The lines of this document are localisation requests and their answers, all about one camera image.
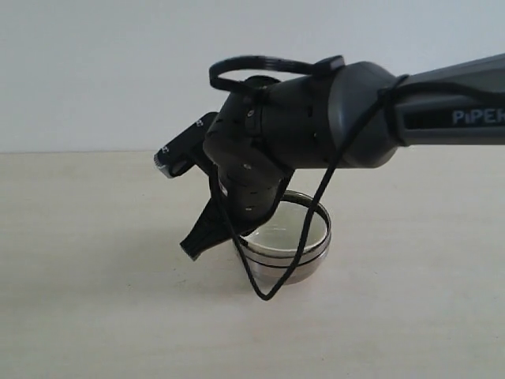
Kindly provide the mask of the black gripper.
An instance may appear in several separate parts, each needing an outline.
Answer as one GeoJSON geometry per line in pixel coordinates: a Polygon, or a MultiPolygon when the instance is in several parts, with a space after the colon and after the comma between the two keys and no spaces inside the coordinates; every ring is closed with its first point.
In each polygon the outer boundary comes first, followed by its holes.
{"type": "MultiPolygon", "coordinates": [[[[246,134],[245,117],[219,112],[204,138],[205,155],[217,166],[218,189],[234,231],[248,234],[277,209],[294,170],[272,159],[246,134]]],[[[193,260],[231,239],[218,205],[210,199],[180,242],[193,260]]]]}

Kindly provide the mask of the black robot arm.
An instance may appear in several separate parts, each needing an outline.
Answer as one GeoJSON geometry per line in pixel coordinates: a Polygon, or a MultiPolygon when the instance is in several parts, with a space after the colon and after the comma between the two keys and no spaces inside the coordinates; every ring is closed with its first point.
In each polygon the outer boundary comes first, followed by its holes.
{"type": "Polygon", "coordinates": [[[228,92],[200,139],[214,192],[181,242],[191,257],[269,220],[296,170],[376,168],[398,147],[504,142],[504,57],[395,76],[342,57],[315,63],[228,58],[209,69],[228,92]]]}

